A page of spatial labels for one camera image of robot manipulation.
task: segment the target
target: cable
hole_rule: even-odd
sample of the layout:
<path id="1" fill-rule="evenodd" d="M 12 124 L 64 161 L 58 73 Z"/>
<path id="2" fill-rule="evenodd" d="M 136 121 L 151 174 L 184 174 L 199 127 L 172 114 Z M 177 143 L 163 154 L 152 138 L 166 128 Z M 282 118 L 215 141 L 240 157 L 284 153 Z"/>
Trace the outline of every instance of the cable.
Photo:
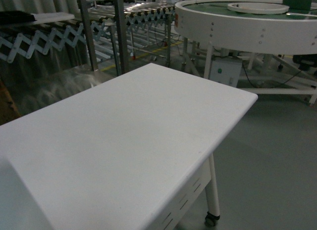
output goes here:
<path id="1" fill-rule="evenodd" d="M 226 58 L 226 57 L 238 58 L 238 57 L 236 57 L 236 56 L 225 56 L 225 57 L 221 57 L 221 58 Z M 247 76 L 247 79 L 248 79 L 248 82 L 250 83 L 250 85 L 251 85 L 252 87 L 254 87 L 254 88 L 258 88 L 258 87 L 256 87 L 256 86 L 250 81 L 249 76 L 248 76 L 248 73 L 247 73 L 247 70 L 245 69 L 243 63 L 242 63 L 242 67 L 243 67 L 243 70 L 244 70 L 244 72 L 245 72 L 245 74 L 246 74 L 246 76 Z M 295 78 L 297 75 L 299 75 L 301 72 L 302 72 L 302 71 L 299 71 L 299 72 L 296 73 L 294 76 L 292 76 L 290 79 L 286 80 L 284 83 L 278 84 L 278 85 L 276 85 L 275 87 L 272 87 L 272 88 L 277 88 L 277 87 L 279 87 L 279 86 L 282 86 L 282 85 L 286 84 L 287 82 L 289 82 L 290 80 L 292 80 L 293 78 Z"/>
<path id="2" fill-rule="evenodd" d="M 251 83 L 251 81 L 250 81 L 250 79 L 249 79 L 249 76 L 248 76 L 248 73 L 247 73 L 247 70 L 246 70 L 246 68 L 244 67 L 244 64 L 242 63 L 242 67 L 243 67 L 243 70 L 244 70 L 244 72 L 245 72 L 245 74 L 246 74 L 246 76 L 247 76 L 247 79 L 248 79 L 248 82 L 250 83 L 250 85 L 252 86 L 252 87 L 254 87 L 254 88 L 257 88 L 253 83 Z"/>
<path id="3" fill-rule="evenodd" d="M 279 87 L 279 86 L 281 86 L 281 85 L 284 85 L 284 84 L 286 84 L 287 82 L 289 82 L 290 80 L 292 80 L 293 78 L 295 78 L 298 74 L 300 74 L 302 71 L 299 71 L 298 73 L 296 73 L 294 76 L 292 76 L 290 79 L 288 79 L 288 80 L 286 80 L 284 83 L 281 83 L 281 84 L 279 84 L 279 85 L 276 85 L 275 87 L 272 87 L 272 88 L 277 88 L 277 87 Z"/>

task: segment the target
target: metal pole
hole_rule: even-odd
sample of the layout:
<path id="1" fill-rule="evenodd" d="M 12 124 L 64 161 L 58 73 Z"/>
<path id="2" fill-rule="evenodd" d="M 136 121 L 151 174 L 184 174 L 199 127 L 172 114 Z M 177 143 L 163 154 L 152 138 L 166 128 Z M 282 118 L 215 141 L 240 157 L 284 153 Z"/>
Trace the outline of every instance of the metal pole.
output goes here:
<path id="1" fill-rule="evenodd" d="M 122 74 L 129 72 L 127 29 L 124 18 L 123 0 L 113 0 L 115 11 L 115 22 L 117 25 L 117 36 L 119 42 L 119 56 Z"/>
<path id="2" fill-rule="evenodd" d="M 170 36 L 171 36 L 171 24 L 172 24 L 172 15 L 171 13 L 167 14 L 167 55 L 166 55 L 166 66 L 170 66 Z"/>
<path id="3" fill-rule="evenodd" d="M 110 27 L 110 36 L 111 36 L 111 44 L 112 44 L 115 68 L 117 70 L 117 76 L 120 76 L 122 73 L 121 73 L 120 63 L 118 59 L 117 45 L 115 43 L 115 26 L 113 23 L 109 24 L 108 26 Z"/>
<path id="4" fill-rule="evenodd" d="M 83 20 L 84 29 L 85 29 L 85 36 L 86 36 L 91 68 L 93 71 L 97 71 L 98 63 L 97 63 L 95 45 L 93 40 L 93 32 L 91 30 L 91 23 L 90 23 L 89 14 L 88 14 L 87 1 L 78 0 L 78 2 L 79 2 L 81 18 Z"/>

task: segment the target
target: black object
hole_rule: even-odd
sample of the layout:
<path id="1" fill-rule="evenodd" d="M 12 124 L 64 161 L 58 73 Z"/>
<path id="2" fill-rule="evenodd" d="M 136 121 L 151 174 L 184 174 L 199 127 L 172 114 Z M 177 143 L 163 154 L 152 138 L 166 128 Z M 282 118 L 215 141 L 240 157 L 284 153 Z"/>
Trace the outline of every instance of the black object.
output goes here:
<path id="1" fill-rule="evenodd" d="M 205 225 L 207 227 L 214 227 L 217 225 L 218 220 L 220 219 L 220 216 L 215 216 L 209 211 L 207 212 L 207 216 L 205 217 Z"/>
<path id="2" fill-rule="evenodd" d="M 36 21 L 34 15 L 23 11 L 0 11 L 0 25 Z"/>
<path id="3" fill-rule="evenodd" d="M 300 70 L 308 71 L 310 67 L 317 67 L 317 54 L 294 55 L 293 62 L 300 65 Z"/>

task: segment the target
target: table leg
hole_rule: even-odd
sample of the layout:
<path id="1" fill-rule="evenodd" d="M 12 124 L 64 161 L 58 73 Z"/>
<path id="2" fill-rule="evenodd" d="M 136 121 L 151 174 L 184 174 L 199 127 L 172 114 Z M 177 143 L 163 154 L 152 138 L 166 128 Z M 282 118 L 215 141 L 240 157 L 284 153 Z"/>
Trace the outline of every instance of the table leg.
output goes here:
<path id="1" fill-rule="evenodd" d="M 212 54 L 213 54 L 213 46 L 212 46 L 212 43 L 209 42 L 207 47 L 207 55 L 206 55 L 206 63 L 205 63 L 205 71 L 204 71 L 204 78 L 206 79 L 209 79 L 210 72 L 211 72 Z"/>
<path id="2" fill-rule="evenodd" d="M 215 226 L 220 218 L 219 199 L 217 191 L 216 174 L 214 169 L 213 154 L 209 157 L 211 181 L 205 187 L 208 212 L 205 217 L 206 224 Z"/>

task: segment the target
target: caster wheel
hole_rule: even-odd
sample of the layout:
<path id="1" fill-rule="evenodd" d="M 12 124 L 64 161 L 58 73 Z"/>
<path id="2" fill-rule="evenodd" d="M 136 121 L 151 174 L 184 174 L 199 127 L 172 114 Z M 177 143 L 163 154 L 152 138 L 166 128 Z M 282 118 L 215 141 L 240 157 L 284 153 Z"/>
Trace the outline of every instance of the caster wheel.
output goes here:
<path id="1" fill-rule="evenodd" d="M 220 219 L 220 216 L 215 216 L 207 212 L 207 216 L 205 217 L 205 225 L 207 227 L 214 227 L 217 225 L 217 222 L 219 219 Z"/>

